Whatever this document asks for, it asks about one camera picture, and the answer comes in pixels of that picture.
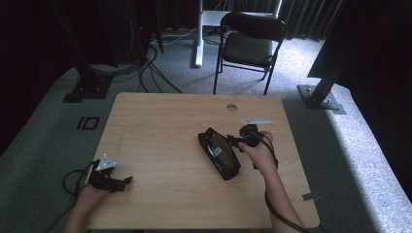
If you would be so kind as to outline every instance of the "chair seat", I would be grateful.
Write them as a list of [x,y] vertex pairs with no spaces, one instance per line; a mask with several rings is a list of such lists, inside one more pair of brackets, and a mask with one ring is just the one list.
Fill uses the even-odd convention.
[[272,54],[272,41],[232,32],[224,43],[223,59],[228,62],[267,67],[272,64]]

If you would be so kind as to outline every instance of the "wooden table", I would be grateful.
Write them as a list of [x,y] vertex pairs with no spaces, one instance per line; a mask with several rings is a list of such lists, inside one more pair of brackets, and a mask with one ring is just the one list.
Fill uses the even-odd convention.
[[318,226],[313,200],[302,199],[311,191],[279,97],[121,93],[95,158],[117,162],[112,178],[134,178],[93,214],[89,229],[271,227],[263,178],[249,157],[234,149],[242,167],[225,182],[197,140],[208,127],[239,136],[251,117],[272,120],[258,129],[273,134],[279,173],[305,226]]

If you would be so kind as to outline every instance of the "black chair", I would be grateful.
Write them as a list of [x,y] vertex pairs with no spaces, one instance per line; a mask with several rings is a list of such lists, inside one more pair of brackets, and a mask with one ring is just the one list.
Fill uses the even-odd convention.
[[[228,29],[232,32],[224,41],[224,32]],[[286,33],[286,25],[274,16],[254,16],[234,12],[225,15],[221,20],[221,43],[213,93],[216,94],[218,74],[223,71],[223,66],[230,66],[262,72],[264,73],[262,81],[269,73],[263,92],[263,95],[266,95],[278,51]],[[272,42],[277,43],[275,50]]]

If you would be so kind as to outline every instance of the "black controller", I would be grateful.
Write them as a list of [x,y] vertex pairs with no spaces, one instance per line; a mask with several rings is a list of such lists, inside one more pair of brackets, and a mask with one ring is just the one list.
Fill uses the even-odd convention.
[[[230,143],[230,145],[232,147],[238,148],[240,152],[243,152],[240,148],[239,148],[239,143],[244,143],[246,145],[248,145],[251,148],[254,148],[255,146],[258,145],[258,143],[260,143],[260,141],[262,141],[262,138],[264,137],[264,135],[260,132],[258,132],[258,126],[255,124],[247,124],[245,126],[243,126],[240,130],[239,130],[239,135],[242,138],[235,138],[231,135],[227,135],[227,139]],[[275,164],[276,164],[276,168],[278,168],[278,159],[275,156],[275,152],[273,151],[273,146],[270,145],[272,148],[269,148],[273,154],[273,159],[275,159]]]

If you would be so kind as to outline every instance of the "stand base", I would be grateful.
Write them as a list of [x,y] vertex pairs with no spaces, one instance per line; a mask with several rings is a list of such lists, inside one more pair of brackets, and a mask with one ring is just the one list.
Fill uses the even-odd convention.
[[305,102],[306,108],[308,109],[319,109],[319,110],[332,110],[336,115],[346,115],[343,105],[336,103],[336,100],[330,92],[322,103],[314,103],[311,100],[311,95],[313,90],[316,88],[315,85],[301,84],[297,86],[300,95]]
[[81,103],[83,99],[104,99],[109,91],[113,76],[100,77],[94,88],[84,88],[82,78],[79,79],[72,93],[66,94],[63,103]]

